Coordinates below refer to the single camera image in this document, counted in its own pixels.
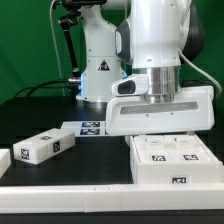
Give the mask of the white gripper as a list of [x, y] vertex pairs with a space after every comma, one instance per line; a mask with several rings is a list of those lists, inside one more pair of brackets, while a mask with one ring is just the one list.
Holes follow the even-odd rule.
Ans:
[[185, 87], [173, 102], [148, 103], [143, 95], [114, 97], [107, 105], [110, 136], [210, 130], [214, 125], [211, 86]]

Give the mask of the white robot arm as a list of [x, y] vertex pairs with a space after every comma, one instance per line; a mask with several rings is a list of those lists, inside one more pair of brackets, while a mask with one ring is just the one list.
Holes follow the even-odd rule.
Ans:
[[106, 105], [111, 136], [209, 130], [211, 86], [182, 87], [201, 51], [194, 0], [106, 0], [81, 8], [87, 47], [80, 99]]

